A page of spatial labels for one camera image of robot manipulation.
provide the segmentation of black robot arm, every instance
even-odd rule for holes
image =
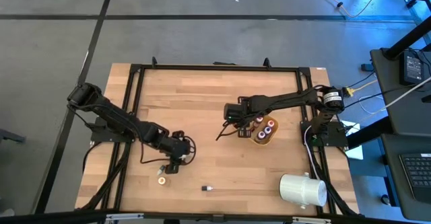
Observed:
[[[184,132],[177,131],[169,137],[169,130],[154,122],[140,121],[136,116],[128,114],[112,104],[102,95],[100,88],[91,83],[75,87],[67,101],[74,110],[97,114],[106,121],[111,131],[132,139],[137,137],[142,143],[166,154],[170,158],[167,174],[176,174],[179,165],[184,163],[184,157],[191,153],[190,141],[184,138]]]
[[[334,87],[319,85],[280,96],[241,96],[238,104],[224,106],[224,119],[227,124],[233,124],[238,129],[239,137],[247,137],[250,134],[246,133],[246,128],[256,117],[296,106],[311,106],[319,110],[319,115],[311,120],[310,133],[325,137],[329,121],[344,110],[343,95],[341,90]]]

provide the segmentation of gray floor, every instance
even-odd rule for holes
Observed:
[[[358,11],[368,0],[342,1],[349,11]],[[98,14],[102,3],[0,0],[0,14]],[[422,2],[415,9],[422,18],[429,16]],[[108,14],[141,13],[339,15],[325,0],[112,0],[108,8]],[[375,0],[364,15],[409,12],[403,0]],[[12,207],[19,215],[32,211],[65,114],[65,98],[79,75],[94,26],[95,21],[0,20],[0,128],[27,136],[23,145],[8,141],[0,145],[0,210]],[[359,67],[369,61],[369,50],[392,45],[414,26],[405,22],[105,21],[87,81],[103,87],[112,63],[149,63],[152,56],[160,63],[240,65],[260,65],[269,57],[277,66],[326,67],[333,85],[348,85],[366,76]],[[413,47],[424,45],[420,40]],[[346,104],[378,91],[377,84],[371,85]],[[375,111],[382,105],[383,101],[373,99],[364,107]],[[341,117],[355,121],[365,115],[356,105]],[[89,136],[76,120],[47,211],[73,209]],[[383,179],[353,178],[361,213],[403,220],[399,209],[386,207],[377,198],[386,191]]]

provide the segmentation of keyboard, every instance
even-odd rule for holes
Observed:
[[[431,203],[431,153],[413,153],[399,156],[413,197]]]

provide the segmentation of white cup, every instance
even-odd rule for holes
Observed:
[[[283,200],[299,204],[302,209],[308,204],[320,207],[326,204],[327,190],[324,181],[310,179],[308,173],[303,176],[284,174],[280,180],[279,191]]]

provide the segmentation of wooden table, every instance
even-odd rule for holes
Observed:
[[[129,68],[130,64],[113,64],[106,85],[104,95],[120,107]],[[329,84],[326,69],[310,70],[313,85]],[[128,110],[132,107],[135,87]],[[279,180],[283,174],[310,172],[306,149],[301,143],[299,107],[271,113],[280,128],[265,147],[236,135],[215,141],[224,122],[225,103],[236,102],[238,96],[273,96],[297,91],[294,73],[147,69],[142,90],[138,117],[157,122],[171,132],[185,131],[197,144],[197,156],[192,164],[181,166],[178,174],[163,174],[168,184],[161,186],[156,173],[164,162],[140,164],[141,145],[133,143],[122,211],[317,214],[314,206],[302,210],[279,196]],[[76,207],[85,205],[105,180],[112,146],[112,143],[103,143],[88,156]],[[327,147],[326,154],[331,182],[349,206],[358,211],[347,159],[333,147]],[[160,157],[164,156],[144,146],[144,161]],[[201,191],[205,185],[214,190]],[[109,207],[113,206],[115,190],[116,183],[111,189]]]

